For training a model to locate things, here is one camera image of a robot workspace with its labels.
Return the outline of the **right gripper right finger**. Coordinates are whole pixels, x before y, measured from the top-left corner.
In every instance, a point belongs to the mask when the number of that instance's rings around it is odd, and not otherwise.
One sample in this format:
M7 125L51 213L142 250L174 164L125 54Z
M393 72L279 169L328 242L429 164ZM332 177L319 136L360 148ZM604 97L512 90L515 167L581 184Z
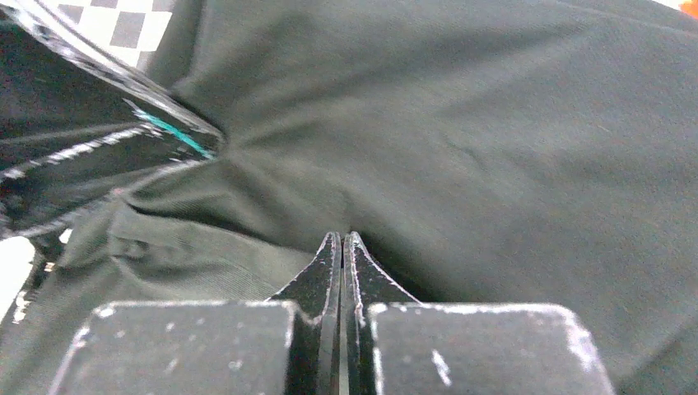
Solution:
M590 331L558 304L421 302L342 244L351 394L611 394Z

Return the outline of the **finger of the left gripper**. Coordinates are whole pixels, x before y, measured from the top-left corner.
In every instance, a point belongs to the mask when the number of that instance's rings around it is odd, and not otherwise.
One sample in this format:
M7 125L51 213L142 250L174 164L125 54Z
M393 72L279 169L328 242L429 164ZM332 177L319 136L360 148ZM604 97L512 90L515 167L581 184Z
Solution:
M1 8L1 236L68 228L112 190L212 158L222 133L50 5Z

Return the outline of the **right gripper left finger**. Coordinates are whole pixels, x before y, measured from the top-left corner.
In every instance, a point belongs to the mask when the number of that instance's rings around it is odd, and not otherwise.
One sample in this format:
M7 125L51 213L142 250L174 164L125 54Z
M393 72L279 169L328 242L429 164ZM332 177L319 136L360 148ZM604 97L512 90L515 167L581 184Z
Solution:
M95 309L52 394L336 394L342 246L263 301L121 301Z

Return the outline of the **black backpack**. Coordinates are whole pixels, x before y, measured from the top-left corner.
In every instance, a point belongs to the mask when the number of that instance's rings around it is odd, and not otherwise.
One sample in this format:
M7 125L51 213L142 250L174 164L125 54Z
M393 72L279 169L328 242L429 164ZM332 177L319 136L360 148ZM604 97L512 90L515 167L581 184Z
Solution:
M30 240L1 391L113 300L262 300L330 231L436 303L553 303L697 391L697 21L652 1L178 1L143 73L222 133Z

